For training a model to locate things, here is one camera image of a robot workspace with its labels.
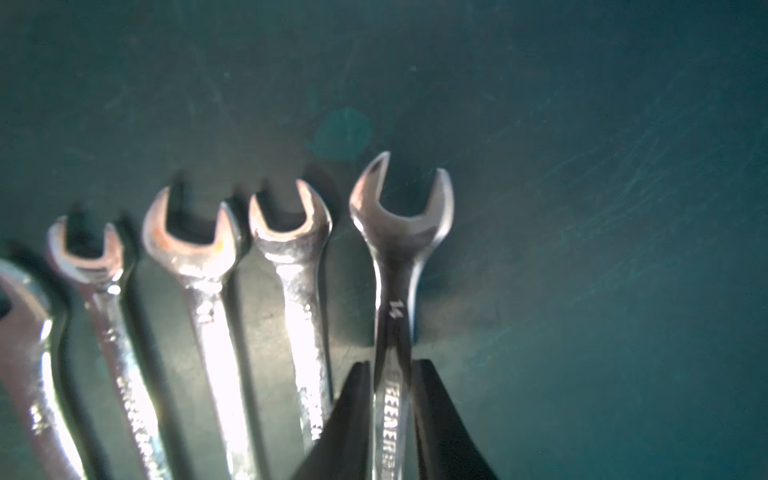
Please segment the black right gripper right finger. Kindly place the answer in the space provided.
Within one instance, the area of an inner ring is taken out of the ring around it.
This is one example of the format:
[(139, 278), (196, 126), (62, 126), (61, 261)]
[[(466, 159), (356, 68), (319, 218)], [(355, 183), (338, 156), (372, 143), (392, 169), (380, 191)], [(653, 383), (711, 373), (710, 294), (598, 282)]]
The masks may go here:
[(412, 362), (412, 396), (421, 479), (495, 479), (434, 364)]

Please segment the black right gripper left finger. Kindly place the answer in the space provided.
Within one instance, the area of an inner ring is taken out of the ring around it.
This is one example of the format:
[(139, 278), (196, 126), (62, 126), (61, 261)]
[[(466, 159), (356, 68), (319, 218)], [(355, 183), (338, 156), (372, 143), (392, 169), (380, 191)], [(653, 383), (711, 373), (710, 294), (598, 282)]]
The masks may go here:
[(370, 416), (370, 363), (350, 369), (333, 412), (315, 446), (292, 476), (296, 480), (367, 478)]

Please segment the medium silver Greener wrench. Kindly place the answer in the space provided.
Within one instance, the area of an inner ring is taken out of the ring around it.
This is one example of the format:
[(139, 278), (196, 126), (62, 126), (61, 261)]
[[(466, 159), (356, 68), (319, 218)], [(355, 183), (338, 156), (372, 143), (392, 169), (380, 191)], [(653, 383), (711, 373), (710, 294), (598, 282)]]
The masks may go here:
[(255, 246), (273, 265), (282, 285), (302, 443), (310, 452), (322, 436), (334, 401), (318, 280), (333, 221), (309, 183), (298, 179), (296, 187), (305, 212), (301, 226), (291, 231), (271, 228), (255, 196), (250, 199), (248, 223)]

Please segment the large silver Greener wrench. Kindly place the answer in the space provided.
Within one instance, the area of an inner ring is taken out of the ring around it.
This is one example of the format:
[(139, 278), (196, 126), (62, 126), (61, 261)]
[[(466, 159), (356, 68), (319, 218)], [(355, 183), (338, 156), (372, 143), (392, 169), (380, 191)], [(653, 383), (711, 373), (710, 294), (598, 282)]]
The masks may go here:
[(425, 265), (449, 234), (455, 200), (449, 173), (438, 168), (423, 212), (401, 216), (381, 204), (390, 163), (380, 153), (358, 178), (351, 219), (373, 261), (376, 280), (370, 471), (401, 479), (411, 418), (411, 361), (418, 284)]

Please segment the dark silver small wrench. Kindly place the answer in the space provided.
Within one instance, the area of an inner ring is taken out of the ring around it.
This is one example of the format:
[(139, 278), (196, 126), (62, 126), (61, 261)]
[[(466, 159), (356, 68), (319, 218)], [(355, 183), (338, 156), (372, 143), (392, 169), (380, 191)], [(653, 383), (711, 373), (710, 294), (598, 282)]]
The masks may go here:
[(168, 229), (170, 186), (153, 199), (142, 223), (146, 253), (182, 288), (194, 329), (219, 434), (231, 479), (257, 479), (253, 435), (235, 343), (230, 330), (225, 290), (243, 249), (243, 235), (229, 204), (218, 207), (214, 239), (207, 244), (186, 241)]

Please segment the thin silver combination wrench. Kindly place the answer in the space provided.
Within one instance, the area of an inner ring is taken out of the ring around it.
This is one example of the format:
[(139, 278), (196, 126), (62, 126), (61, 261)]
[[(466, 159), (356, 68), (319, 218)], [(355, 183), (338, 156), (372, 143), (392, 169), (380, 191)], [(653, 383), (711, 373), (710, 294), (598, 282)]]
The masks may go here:
[(129, 329), (123, 301), (134, 266), (117, 226), (107, 223), (103, 250), (88, 258), (67, 246), (69, 218), (58, 217), (46, 234), (51, 267), (80, 294), (94, 325), (145, 479), (172, 479), (157, 411)]

